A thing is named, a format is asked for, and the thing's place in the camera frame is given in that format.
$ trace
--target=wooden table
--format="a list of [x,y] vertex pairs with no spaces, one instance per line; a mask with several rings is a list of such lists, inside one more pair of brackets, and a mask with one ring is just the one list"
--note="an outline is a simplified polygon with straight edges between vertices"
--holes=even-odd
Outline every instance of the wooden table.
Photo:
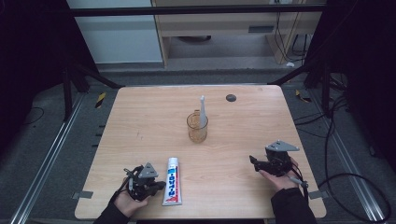
[[[226,95],[234,94],[235,102]],[[205,96],[208,136],[194,144],[187,116]],[[178,157],[182,205],[162,206],[163,191],[135,219],[271,218],[269,183],[249,161],[265,160],[264,147],[277,139],[299,147],[290,155],[299,162],[309,191],[318,190],[282,90],[278,86],[169,86],[119,90],[97,149],[76,217],[97,218],[129,170],[151,162],[164,181],[169,157]],[[311,200],[316,217],[324,217],[321,199]]]

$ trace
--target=black sleeve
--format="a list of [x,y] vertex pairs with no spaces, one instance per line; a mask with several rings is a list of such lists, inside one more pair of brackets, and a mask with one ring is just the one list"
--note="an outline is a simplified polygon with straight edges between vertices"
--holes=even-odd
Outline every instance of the black sleeve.
[[316,224],[314,214],[298,188],[282,189],[271,199],[276,224]]
[[126,224],[128,221],[129,218],[126,217],[114,203],[109,203],[107,208],[93,224]]

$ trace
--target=black cable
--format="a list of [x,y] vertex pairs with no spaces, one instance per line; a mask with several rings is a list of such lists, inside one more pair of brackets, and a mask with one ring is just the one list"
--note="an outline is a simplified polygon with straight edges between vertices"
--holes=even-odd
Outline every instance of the black cable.
[[332,84],[331,87],[333,90],[336,90],[336,91],[346,91],[347,90],[347,85],[344,84],[344,80],[342,77],[341,77],[341,81],[340,81],[337,78],[330,75],[330,80],[331,80],[331,84]]
[[309,117],[312,117],[312,116],[315,116],[315,115],[318,115],[318,114],[322,115],[322,114],[323,114],[323,112],[318,112],[318,113],[311,114],[311,115],[305,115],[305,116],[303,116],[303,117],[300,117],[300,118],[294,119],[294,121],[296,121],[296,120],[299,120],[299,119],[306,119],[306,118],[309,118]]
[[32,109],[39,109],[39,110],[41,110],[41,115],[40,115],[37,119],[35,119],[35,120],[33,120],[33,121],[23,123],[23,125],[33,124],[33,123],[37,122],[38,120],[40,120],[41,118],[43,118],[43,116],[44,116],[44,109],[43,109],[43,108],[35,106],[35,107],[32,107]]
[[[279,21],[280,21],[280,12],[277,12],[276,13],[276,29],[275,29],[274,39],[275,39],[277,48],[279,49],[279,51],[282,54],[283,59],[289,63],[294,63],[294,62],[298,62],[298,61],[302,60],[302,59],[292,59],[288,56],[288,53],[285,48],[285,43],[283,42],[282,34],[280,33],[280,30],[279,30]],[[277,34],[279,34],[280,42],[282,43],[283,49],[279,46],[279,43],[277,42],[277,39],[276,39]]]
[[338,177],[342,177],[342,176],[354,176],[354,177],[358,177],[358,178],[363,179],[364,181],[366,181],[368,184],[370,184],[371,187],[372,187],[373,189],[375,189],[375,191],[383,198],[383,200],[384,200],[384,202],[385,202],[385,204],[387,205],[387,208],[388,208],[388,214],[387,214],[383,219],[378,220],[378,221],[372,221],[372,220],[370,220],[370,219],[367,219],[367,218],[364,218],[364,217],[360,217],[360,216],[354,214],[353,212],[351,212],[349,209],[347,209],[343,204],[341,204],[341,203],[338,201],[338,199],[336,199],[336,197],[335,197],[335,195],[333,194],[333,192],[331,192],[332,197],[334,198],[335,202],[336,202],[339,206],[341,206],[344,210],[346,210],[346,212],[348,212],[348,213],[349,213],[350,215],[352,215],[353,217],[355,217],[355,218],[357,218],[357,219],[359,219],[359,220],[361,220],[361,221],[365,221],[365,222],[369,222],[369,223],[383,223],[383,222],[387,221],[387,220],[390,218],[390,216],[391,216],[391,211],[392,211],[392,210],[391,210],[390,202],[389,202],[389,200],[387,199],[386,195],[384,194],[384,192],[382,192],[382,190],[381,190],[379,187],[377,187],[377,186],[373,183],[373,181],[369,180],[368,178],[366,178],[366,177],[364,177],[364,176],[362,176],[362,175],[356,175],[356,174],[352,174],[352,173],[341,173],[341,174],[338,174],[338,175],[332,175],[332,176],[330,176],[328,179],[326,179],[326,180],[324,180],[323,182],[321,182],[321,183],[318,185],[318,188],[322,187],[322,185],[324,185],[325,183],[329,184],[329,182],[330,182],[331,180],[333,180],[333,179],[335,179],[335,178],[338,178]]
[[311,119],[311,120],[309,120],[309,121],[301,122],[301,123],[295,123],[294,125],[295,125],[295,126],[298,126],[298,125],[309,124],[309,123],[312,123],[312,122],[314,122],[314,121],[316,121],[316,120],[318,120],[318,119],[321,119],[321,118],[323,118],[323,117],[325,117],[325,116],[326,116],[325,114],[322,114],[322,115],[320,115],[319,117],[316,117],[316,118]]
[[304,47],[303,47],[303,58],[301,60],[301,65],[304,65],[304,59],[305,59],[306,53],[307,53],[307,51],[305,50],[305,48],[306,48],[306,39],[307,38],[308,38],[308,35],[305,35],[305,41],[304,41]]
[[315,134],[315,133],[311,133],[311,132],[306,131],[306,130],[304,130],[304,129],[299,129],[299,128],[296,128],[296,129],[297,129],[298,131],[300,131],[300,132],[308,133],[308,134],[311,134],[311,135],[313,135],[313,136],[315,136],[315,137],[326,138],[326,136],[321,136],[321,135],[318,135],[318,134]]
[[293,166],[298,170],[298,173],[292,167],[291,167],[291,170],[294,172],[294,174],[297,176],[297,178],[299,178],[301,180],[301,182],[302,182],[301,187],[303,188],[304,198],[305,198],[306,202],[309,203],[308,184],[306,183],[306,181],[304,181],[303,174],[301,173],[301,170],[295,164],[293,164]]
[[302,50],[294,49],[298,37],[299,37],[299,35],[296,35],[296,37],[294,38],[293,45],[291,46],[291,52],[293,52],[293,54],[296,55],[296,56],[305,56],[305,54],[306,54],[306,43],[307,43],[306,39],[307,39],[308,35],[305,35],[304,46],[303,46]]
[[[344,100],[344,97],[338,98],[337,101],[334,102],[334,104],[332,106],[332,109],[331,109],[331,116],[330,116],[331,123],[330,123],[329,131],[327,132],[327,135],[326,135],[325,148],[324,148],[325,149],[325,151],[324,151],[325,180],[320,185],[318,185],[318,187],[320,188],[324,183],[326,183],[327,187],[328,187],[328,190],[329,190],[329,193],[332,195],[332,197],[334,198],[335,202],[341,208],[343,208],[347,213],[352,215],[354,218],[356,218],[358,220],[361,220],[361,221],[364,221],[364,222],[369,222],[369,223],[383,223],[383,222],[385,222],[386,220],[388,220],[390,218],[390,215],[391,215],[390,203],[389,203],[388,199],[386,198],[385,194],[381,191],[381,189],[378,188],[372,181],[370,181],[369,179],[367,179],[367,178],[365,178],[365,177],[363,177],[361,175],[349,174],[349,173],[342,173],[342,174],[339,174],[339,175],[333,175],[333,176],[329,177],[329,170],[328,170],[328,145],[329,145],[330,135],[331,135],[331,132],[332,132],[332,126],[335,126],[334,119],[333,119],[333,113],[335,111],[335,108],[337,108],[337,105],[340,104],[341,102],[343,102],[343,100]],[[365,217],[360,217],[359,215],[357,215],[357,214],[353,213],[352,211],[350,211],[349,209],[347,209],[336,198],[335,194],[332,191],[332,186],[330,184],[330,180],[332,180],[334,178],[337,178],[337,177],[340,177],[340,176],[343,176],[343,175],[352,175],[352,176],[356,176],[356,177],[362,178],[367,183],[369,183],[379,193],[379,195],[384,199],[384,201],[385,201],[385,203],[387,204],[387,207],[388,207],[388,214],[385,216],[385,218],[383,218],[381,220],[378,220],[378,221],[372,221],[372,220],[367,219]]]
[[116,201],[117,197],[118,197],[123,191],[127,190],[128,193],[129,193],[129,190],[128,190],[128,189],[123,189],[123,188],[126,186],[126,184],[129,182],[130,179],[131,179],[131,177],[130,177],[129,175],[128,175],[128,177],[126,177],[126,178],[124,179],[124,181],[123,181],[122,184],[121,184],[121,187],[120,187],[119,189],[117,189],[116,192],[114,192],[113,196],[111,196],[111,198],[110,198],[110,202],[111,202],[111,203],[114,203],[114,202]]

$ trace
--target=hand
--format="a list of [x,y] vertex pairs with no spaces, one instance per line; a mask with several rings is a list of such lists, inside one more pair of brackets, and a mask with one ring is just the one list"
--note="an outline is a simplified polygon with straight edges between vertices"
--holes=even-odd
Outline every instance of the hand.
[[131,217],[139,208],[149,204],[149,197],[141,202],[135,201],[126,190],[123,190],[114,201],[114,204],[126,217]]
[[[298,163],[297,161],[294,160],[294,158],[291,158],[291,162],[294,164],[294,166],[296,167],[298,166]],[[268,172],[265,172],[264,170],[260,170],[259,173],[271,182],[276,192],[282,189],[298,188],[298,184],[290,180],[291,176],[297,177],[293,171],[289,171],[286,175],[282,175],[280,177],[276,177],[275,175],[270,175]]]

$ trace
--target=small round object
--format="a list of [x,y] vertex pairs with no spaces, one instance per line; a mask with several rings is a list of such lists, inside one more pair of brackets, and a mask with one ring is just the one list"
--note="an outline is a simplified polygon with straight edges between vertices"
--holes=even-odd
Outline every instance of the small round object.
[[225,97],[225,99],[226,99],[228,102],[234,102],[234,101],[236,101],[236,96],[235,96],[234,94],[228,94],[228,95]]

